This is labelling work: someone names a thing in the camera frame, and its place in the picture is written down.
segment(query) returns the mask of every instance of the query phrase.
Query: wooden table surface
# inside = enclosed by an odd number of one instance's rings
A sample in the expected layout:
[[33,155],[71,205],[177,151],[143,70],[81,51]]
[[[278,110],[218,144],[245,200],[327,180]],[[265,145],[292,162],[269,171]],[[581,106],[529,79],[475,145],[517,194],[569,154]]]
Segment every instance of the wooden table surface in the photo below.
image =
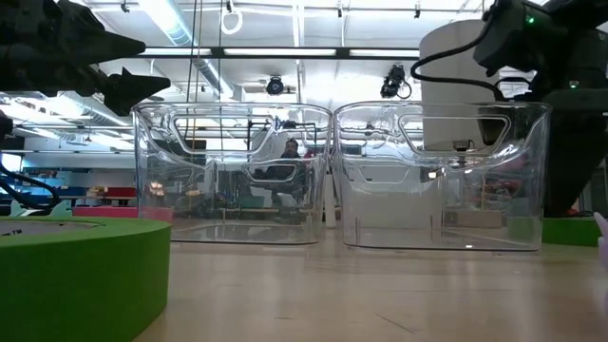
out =
[[597,250],[536,255],[171,247],[169,303],[135,341],[608,341]]

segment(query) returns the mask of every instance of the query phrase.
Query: security camera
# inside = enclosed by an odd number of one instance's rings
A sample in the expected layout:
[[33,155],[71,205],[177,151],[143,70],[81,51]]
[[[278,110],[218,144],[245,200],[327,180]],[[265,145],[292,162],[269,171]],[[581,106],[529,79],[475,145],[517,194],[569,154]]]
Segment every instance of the security camera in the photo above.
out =
[[269,95],[280,95],[283,93],[285,85],[281,82],[280,76],[273,76],[270,78],[270,82],[266,85],[266,92]]

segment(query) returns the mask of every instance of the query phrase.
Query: transparent container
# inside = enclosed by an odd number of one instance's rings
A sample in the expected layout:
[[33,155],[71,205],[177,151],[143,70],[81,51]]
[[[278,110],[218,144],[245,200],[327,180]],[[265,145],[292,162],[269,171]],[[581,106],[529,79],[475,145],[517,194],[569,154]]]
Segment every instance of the transparent container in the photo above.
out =
[[140,218],[172,239],[303,244],[322,233],[331,113],[304,104],[135,107]]
[[549,112],[508,103],[338,109],[333,177],[345,242],[538,250]]

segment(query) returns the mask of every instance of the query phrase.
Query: clear plastic bin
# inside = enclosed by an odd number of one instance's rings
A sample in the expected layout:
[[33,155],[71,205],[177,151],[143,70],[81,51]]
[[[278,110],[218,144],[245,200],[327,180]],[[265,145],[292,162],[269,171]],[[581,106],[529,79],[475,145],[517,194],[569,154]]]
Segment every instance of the clear plastic bin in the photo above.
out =
[[304,104],[143,104],[134,117],[140,218],[169,213],[174,240],[319,240],[329,111]]
[[350,104],[334,113],[345,242],[538,250],[550,108]]

